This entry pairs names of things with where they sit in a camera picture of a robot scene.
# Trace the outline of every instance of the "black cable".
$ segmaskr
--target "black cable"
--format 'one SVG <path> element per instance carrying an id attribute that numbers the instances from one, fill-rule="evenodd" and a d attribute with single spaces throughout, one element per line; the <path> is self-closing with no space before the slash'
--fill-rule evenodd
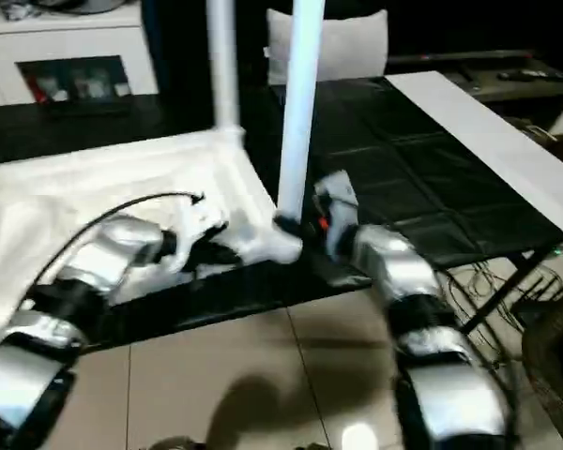
<path id="1" fill-rule="evenodd" d="M 133 206 L 134 204 L 144 203 L 144 202 L 148 202 L 149 200 L 160 199 L 163 197 L 188 197 L 191 199 L 191 204 L 197 204 L 199 201 L 201 201 L 204 198 L 204 196 L 196 195 L 190 192 L 162 192 L 159 194 L 150 194 L 150 195 L 145 195 L 143 197 L 138 197 L 136 199 L 123 202 L 118 206 L 109 209 L 108 211 L 102 213 L 100 216 L 87 222 L 85 225 L 83 225 L 83 227 L 79 231 L 77 231 L 75 234 L 73 234 L 70 237 L 70 239 L 65 243 L 65 245 L 62 246 L 54 254 L 54 256 L 52 256 L 51 259 L 48 262 L 46 262 L 46 264 L 44 264 L 44 266 L 41 268 L 41 270 L 38 272 L 38 274 L 32 281 L 29 290 L 33 289 L 37 284 L 39 284 L 39 281 L 44 277 L 44 275 L 46 275 L 46 272 L 48 272 L 48 270 L 53 266 L 53 264 L 56 263 L 56 261 L 59 258 L 61 258 L 63 254 L 65 254 L 65 252 L 69 250 L 71 246 L 75 244 L 75 242 L 77 242 L 77 240 L 80 237 L 82 237 L 82 235 L 84 235 L 88 230 L 94 228 L 96 225 L 101 223 L 104 219 L 114 216 L 115 214 L 123 211 L 124 209 L 129 208 L 130 206 Z"/>
<path id="2" fill-rule="evenodd" d="M 454 303 L 454 305 L 461 311 L 461 313 L 464 315 L 464 319 L 466 321 L 468 321 L 471 316 L 470 314 L 465 310 L 465 308 L 463 307 L 463 305 L 461 305 L 461 303 L 457 300 L 456 295 L 454 294 L 452 288 L 455 284 L 458 284 L 458 281 L 456 281 L 455 278 L 450 278 L 449 277 L 449 295 L 450 298 L 452 299 L 452 303 Z M 481 330 L 477 330 L 479 337 L 481 338 L 481 340 L 483 340 L 486 345 L 488 345 L 488 347 L 490 347 L 492 350 L 494 350 L 496 353 L 499 353 L 498 349 L 492 345 L 492 343 L 488 340 L 488 338 L 486 336 L 484 336 L 484 334 L 481 332 Z"/>

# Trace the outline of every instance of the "tile floor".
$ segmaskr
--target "tile floor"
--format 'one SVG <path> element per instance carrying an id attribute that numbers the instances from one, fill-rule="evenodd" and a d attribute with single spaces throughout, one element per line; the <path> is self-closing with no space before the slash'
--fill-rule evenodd
<path id="1" fill-rule="evenodd" d="M 140 450 L 179 435 L 216 450 L 339 448 L 346 426 L 366 422 L 399 450 L 395 370 L 372 293 L 329 297 L 86 356 L 45 448 Z M 522 448 L 563 449 L 520 378 Z"/>

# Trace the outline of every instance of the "white vertical post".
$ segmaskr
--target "white vertical post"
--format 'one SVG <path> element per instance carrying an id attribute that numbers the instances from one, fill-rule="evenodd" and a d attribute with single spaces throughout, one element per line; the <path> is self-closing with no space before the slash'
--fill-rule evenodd
<path id="1" fill-rule="evenodd" d="M 278 209 L 300 221 L 326 0 L 294 0 Z"/>
<path id="2" fill-rule="evenodd" d="M 207 0 L 208 52 L 215 102 L 215 126 L 237 127 L 236 32 L 233 0 Z"/>

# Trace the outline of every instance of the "shelf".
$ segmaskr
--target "shelf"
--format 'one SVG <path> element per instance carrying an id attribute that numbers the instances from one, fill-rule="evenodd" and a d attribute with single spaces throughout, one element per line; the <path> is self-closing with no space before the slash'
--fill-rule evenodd
<path id="1" fill-rule="evenodd" d="M 73 16 L 44 13 L 39 17 L 17 22 L 8 22 L 0 16 L 0 35 L 55 30 L 137 27 L 141 24 L 140 3 L 133 2 L 102 14 Z"/>

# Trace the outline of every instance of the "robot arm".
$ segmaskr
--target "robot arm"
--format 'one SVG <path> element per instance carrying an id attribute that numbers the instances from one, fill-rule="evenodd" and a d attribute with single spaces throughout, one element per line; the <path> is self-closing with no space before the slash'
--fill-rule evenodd
<path id="1" fill-rule="evenodd" d="M 348 227 L 340 243 L 384 302 L 397 347 L 405 448 L 506 448 L 499 397 L 474 366 L 433 268 L 406 238 L 382 226 Z"/>
<path id="2" fill-rule="evenodd" d="M 175 253 L 175 235 L 119 215 L 105 220 L 56 274 L 37 286 L 0 335 L 0 449 L 40 447 L 75 377 L 69 371 L 132 267 Z"/>

